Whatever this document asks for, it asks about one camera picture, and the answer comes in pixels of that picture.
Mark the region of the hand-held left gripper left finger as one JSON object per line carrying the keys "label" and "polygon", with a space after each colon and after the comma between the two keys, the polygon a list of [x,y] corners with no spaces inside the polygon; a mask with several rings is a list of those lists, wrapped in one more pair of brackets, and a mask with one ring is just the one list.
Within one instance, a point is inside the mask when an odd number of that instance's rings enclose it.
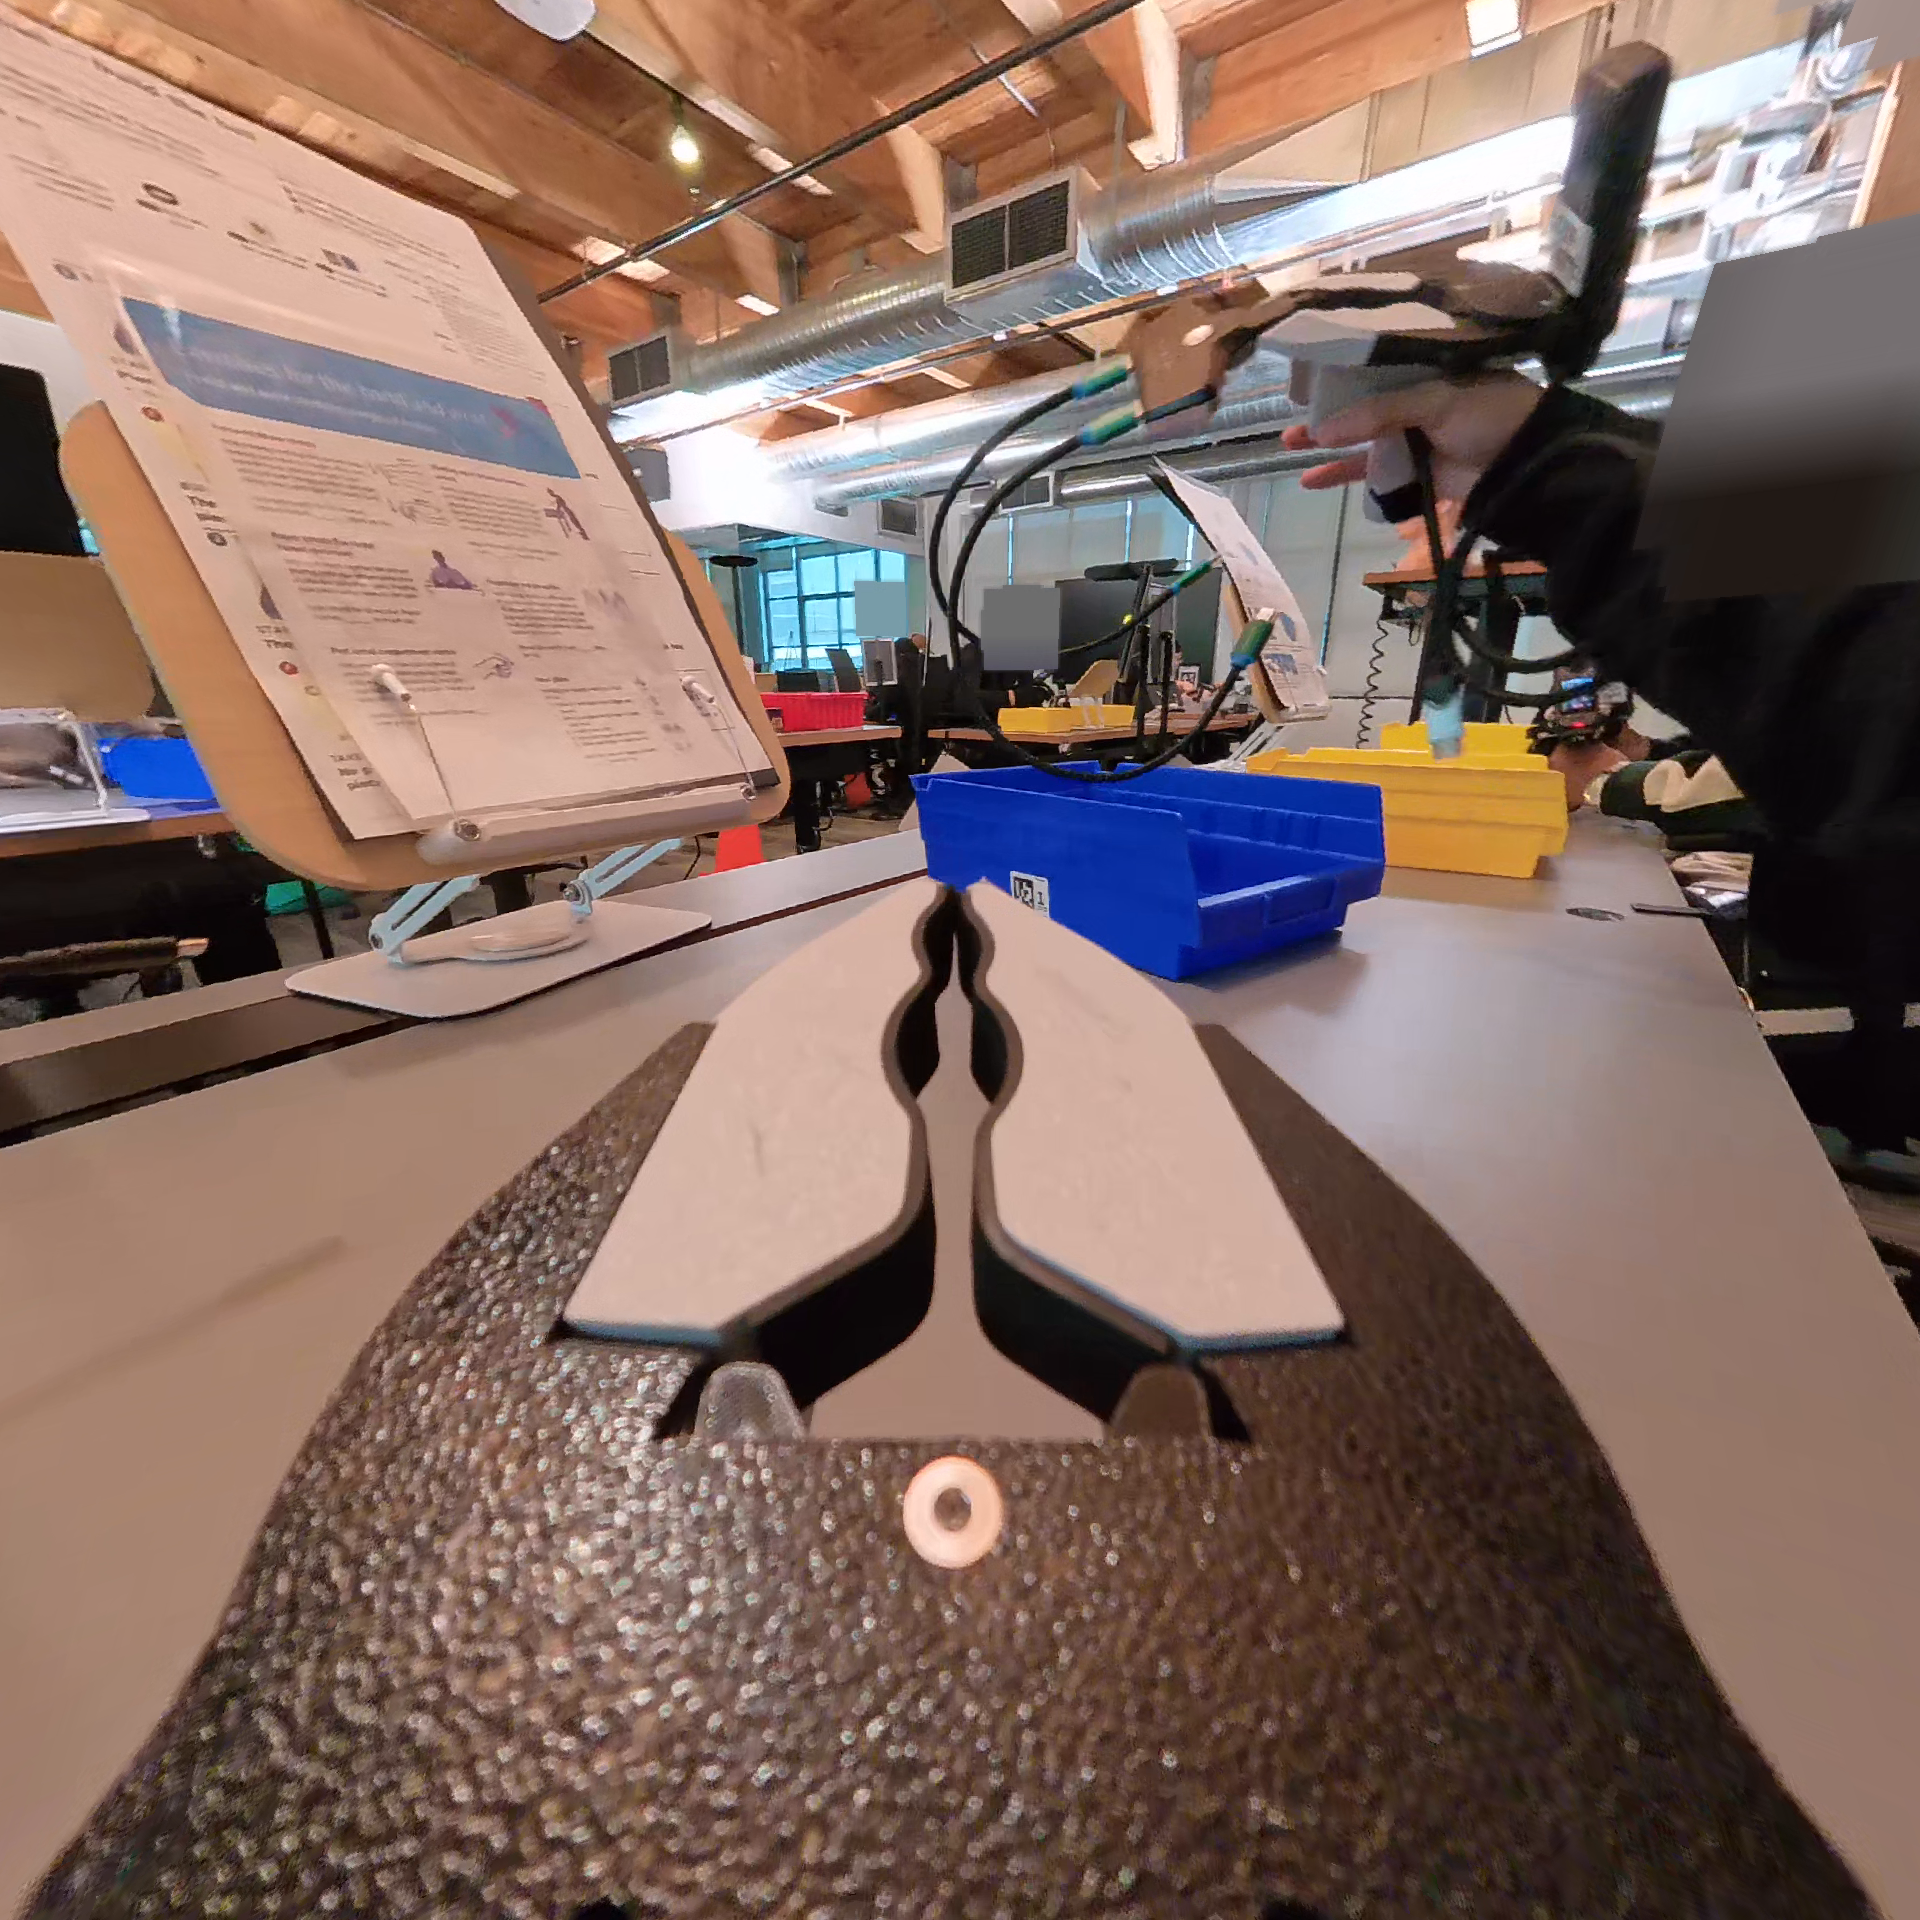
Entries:
{"label": "hand-held left gripper left finger", "polygon": [[938,1230],[920,1092],[956,897],[909,879],[713,1021],[566,1332],[770,1365],[811,1405],[919,1329]]}

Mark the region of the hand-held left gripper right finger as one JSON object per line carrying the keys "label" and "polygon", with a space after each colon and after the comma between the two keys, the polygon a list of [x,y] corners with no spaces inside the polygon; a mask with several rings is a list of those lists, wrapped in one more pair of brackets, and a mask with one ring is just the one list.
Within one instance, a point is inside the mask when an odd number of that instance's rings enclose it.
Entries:
{"label": "hand-held left gripper right finger", "polygon": [[1098,1419],[1144,1370],[1325,1348],[1346,1315],[1198,1025],[1142,971],[981,879],[961,896],[973,1303]]}

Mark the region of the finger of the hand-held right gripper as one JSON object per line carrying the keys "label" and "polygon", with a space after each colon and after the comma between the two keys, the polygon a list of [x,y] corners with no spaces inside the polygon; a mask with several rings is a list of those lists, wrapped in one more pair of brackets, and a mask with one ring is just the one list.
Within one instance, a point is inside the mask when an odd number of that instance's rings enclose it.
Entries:
{"label": "finger of the hand-held right gripper", "polygon": [[1443,367],[1473,335],[1426,299],[1286,291],[1231,325],[1231,366],[1279,356],[1310,370]]}

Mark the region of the person's right forearm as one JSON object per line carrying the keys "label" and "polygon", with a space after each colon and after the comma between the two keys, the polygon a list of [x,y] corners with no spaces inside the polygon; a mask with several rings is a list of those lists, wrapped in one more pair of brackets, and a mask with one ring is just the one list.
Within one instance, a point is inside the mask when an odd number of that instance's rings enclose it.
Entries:
{"label": "person's right forearm", "polygon": [[1663,563],[1643,541],[1665,422],[1551,387],[1495,458],[1466,516],[1544,572],[1549,620],[1608,677],[1651,692],[1665,637]]}

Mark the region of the person's right hand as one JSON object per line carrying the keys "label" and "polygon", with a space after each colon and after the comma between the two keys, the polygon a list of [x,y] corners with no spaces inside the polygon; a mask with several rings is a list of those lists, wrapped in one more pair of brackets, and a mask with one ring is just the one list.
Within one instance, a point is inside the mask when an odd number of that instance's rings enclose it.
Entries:
{"label": "person's right hand", "polygon": [[1323,367],[1283,429],[1289,451],[1314,453],[1308,490],[1359,486],[1380,524],[1406,524],[1443,500],[1462,501],[1543,404],[1520,372],[1447,377],[1430,367]]}

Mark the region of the document stand with paper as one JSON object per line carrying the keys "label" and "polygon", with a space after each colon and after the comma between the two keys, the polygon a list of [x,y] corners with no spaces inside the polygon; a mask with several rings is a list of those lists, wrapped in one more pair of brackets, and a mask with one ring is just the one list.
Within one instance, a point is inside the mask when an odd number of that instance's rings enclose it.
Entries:
{"label": "document stand with paper", "polygon": [[1232,666],[1254,689],[1261,712],[1276,723],[1332,716],[1323,647],[1280,566],[1231,496],[1192,473],[1159,463],[1165,490],[1205,536],[1226,579],[1234,613]]}

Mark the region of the black computer monitor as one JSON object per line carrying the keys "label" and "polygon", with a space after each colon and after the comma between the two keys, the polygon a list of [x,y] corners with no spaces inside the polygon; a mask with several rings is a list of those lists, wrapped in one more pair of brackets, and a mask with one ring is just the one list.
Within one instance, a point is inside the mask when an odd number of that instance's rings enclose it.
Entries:
{"label": "black computer monitor", "polygon": [[1074,682],[1101,660],[1115,661],[1120,676],[1141,666],[1142,639],[1128,639],[1134,616],[1142,602],[1154,600],[1173,586],[1178,568],[1137,577],[1127,574],[1115,579],[1076,577],[1059,584],[1061,605],[1061,661],[1059,677]]}

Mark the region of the person's black hoodie torso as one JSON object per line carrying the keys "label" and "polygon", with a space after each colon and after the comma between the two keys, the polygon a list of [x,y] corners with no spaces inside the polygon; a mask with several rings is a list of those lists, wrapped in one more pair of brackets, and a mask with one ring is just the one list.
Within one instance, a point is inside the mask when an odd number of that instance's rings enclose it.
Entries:
{"label": "person's black hoodie torso", "polygon": [[1846,920],[1854,1158],[1917,1158],[1919,588],[1652,589],[1648,686],[1722,759],[1782,846],[1821,861]]}

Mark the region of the small blue plastic bin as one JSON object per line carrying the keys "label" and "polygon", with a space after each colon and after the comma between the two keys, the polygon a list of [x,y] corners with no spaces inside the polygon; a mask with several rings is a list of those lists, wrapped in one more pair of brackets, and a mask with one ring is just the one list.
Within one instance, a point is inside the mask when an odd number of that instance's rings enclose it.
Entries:
{"label": "small blue plastic bin", "polygon": [[183,733],[101,732],[109,781],[135,803],[219,806],[195,743]]}

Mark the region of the printed paper sheets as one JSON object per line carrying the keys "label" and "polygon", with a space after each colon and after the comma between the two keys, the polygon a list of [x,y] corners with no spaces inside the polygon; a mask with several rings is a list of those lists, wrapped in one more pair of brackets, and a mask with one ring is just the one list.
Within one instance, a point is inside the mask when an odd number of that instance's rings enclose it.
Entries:
{"label": "printed paper sheets", "polygon": [[745,818],[776,769],[473,229],[5,9],[5,235],[352,839]]}

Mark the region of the wooden document stand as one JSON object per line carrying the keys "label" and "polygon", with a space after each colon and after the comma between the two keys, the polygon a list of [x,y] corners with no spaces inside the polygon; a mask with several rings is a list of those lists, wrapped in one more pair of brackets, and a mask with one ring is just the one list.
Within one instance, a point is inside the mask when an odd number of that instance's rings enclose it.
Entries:
{"label": "wooden document stand", "polygon": [[288,988],[296,995],[445,1021],[504,1010],[665,947],[704,929],[709,917],[638,899],[607,904],[607,896],[684,842],[770,819],[790,796],[788,761],[755,676],[703,570],[663,532],[627,458],[635,491],[683,572],[732,686],[755,694],[749,714],[776,777],[732,823],[610,836],[566,812],[556,846],[487,844],[453,866],[425,860],[417,836],[349,836],[244,664],[106,404],[75,420],[62,461],[156,679],[234,828],[300,878],[394,896],[391,912],[375,921],[372,949],[293,971]]}

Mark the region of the clear plastic box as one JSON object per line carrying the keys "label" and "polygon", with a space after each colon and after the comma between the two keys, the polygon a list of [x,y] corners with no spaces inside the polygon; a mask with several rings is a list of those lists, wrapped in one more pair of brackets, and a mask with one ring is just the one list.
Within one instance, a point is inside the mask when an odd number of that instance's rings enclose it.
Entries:
{"label": "clear plastic box", "polygon": [[2,837],[143,823],[109,781],[88,725],[65,708],[2,709]]}

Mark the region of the silver air duct with vents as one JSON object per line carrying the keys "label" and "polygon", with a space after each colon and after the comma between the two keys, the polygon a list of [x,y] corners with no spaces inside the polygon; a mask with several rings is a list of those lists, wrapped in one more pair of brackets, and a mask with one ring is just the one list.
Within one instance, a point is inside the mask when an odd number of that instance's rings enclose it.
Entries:
{"label": "silver air duct with vents", "polygon": [[697,344],[663,329],[610,356],[616,414],[714,404],[757,410],[815,390],[973,354],[1024,325],[1152,298],[1301,253],[1312,241],[1437,216],[1489,198],[1496,144],[1478,141],[1359,182],[1286,180],[1249,162],[1192,164],[1101,187],[1080,170],[1045,173],[962,206],[944,248],[865,273],[731,335]]}

